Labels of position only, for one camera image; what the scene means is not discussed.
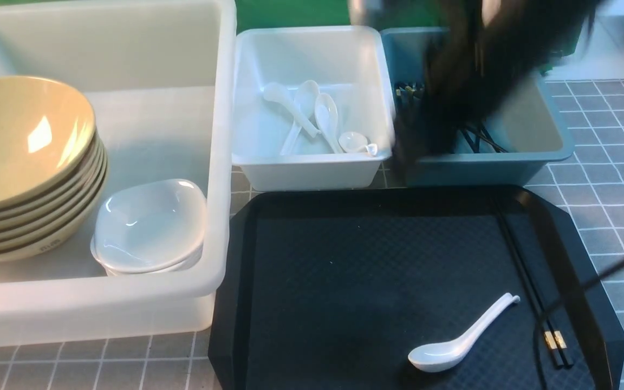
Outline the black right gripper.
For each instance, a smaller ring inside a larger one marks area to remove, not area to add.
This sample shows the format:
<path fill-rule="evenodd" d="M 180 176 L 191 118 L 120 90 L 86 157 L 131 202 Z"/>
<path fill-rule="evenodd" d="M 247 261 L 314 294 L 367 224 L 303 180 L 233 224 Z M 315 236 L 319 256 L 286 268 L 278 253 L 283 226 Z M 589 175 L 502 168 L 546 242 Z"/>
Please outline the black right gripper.
<path fill-rule="evenodd" d="M 577 25 L 594 23 L 600 1 L 440 1 L 448 32 L 424 47 L 425 89 L 394 119 L 394 168 L 453 151 L 458 130 L 498 111 L 518 84 Z"/>

